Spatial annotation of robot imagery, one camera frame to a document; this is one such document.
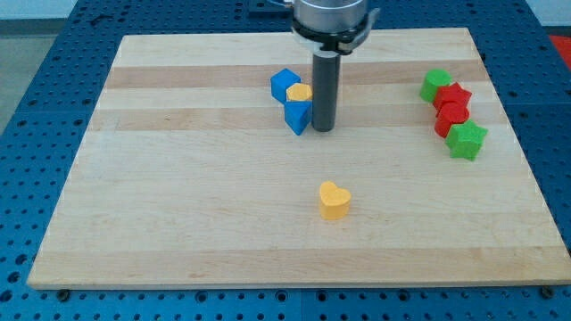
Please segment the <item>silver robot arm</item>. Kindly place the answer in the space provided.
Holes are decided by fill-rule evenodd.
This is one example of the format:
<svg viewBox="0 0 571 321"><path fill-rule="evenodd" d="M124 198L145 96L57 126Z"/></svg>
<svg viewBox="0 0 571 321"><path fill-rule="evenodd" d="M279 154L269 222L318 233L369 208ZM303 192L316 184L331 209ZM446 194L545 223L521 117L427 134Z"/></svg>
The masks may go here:
<svg viewBox="0 0 571 321"><path fill-rule="evenodd" d="M311 125L318 132L335 127L341 60L368 38L380 15L368 0L296 0L291 30L312 54Z"/></svg>

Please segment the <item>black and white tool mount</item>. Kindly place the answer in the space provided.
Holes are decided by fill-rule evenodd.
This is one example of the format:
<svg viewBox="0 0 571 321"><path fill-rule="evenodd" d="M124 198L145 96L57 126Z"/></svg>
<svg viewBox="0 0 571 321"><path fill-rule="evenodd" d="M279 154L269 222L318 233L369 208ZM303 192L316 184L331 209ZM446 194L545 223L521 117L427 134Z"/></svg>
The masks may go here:
<svg viewBox="0 0 571 321"><path fill-rule="evenodd" d="M355 27L339 32L316 31L293 19L292 32L302 46L317 56L349 55L366 41L379 15L380 9L374 8Z"/></svg>

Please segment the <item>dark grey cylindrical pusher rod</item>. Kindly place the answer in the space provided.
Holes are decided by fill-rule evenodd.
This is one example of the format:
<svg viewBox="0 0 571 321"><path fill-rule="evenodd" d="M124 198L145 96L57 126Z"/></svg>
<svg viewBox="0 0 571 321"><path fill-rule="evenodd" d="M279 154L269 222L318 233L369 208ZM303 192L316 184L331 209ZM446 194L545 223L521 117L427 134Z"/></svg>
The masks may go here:
<svg viewBox="0 0 571 321"><path fill-rule="evenodd" d="M312 119L318 132L328 132L335 127L340 56L312 58Z"/></svg>

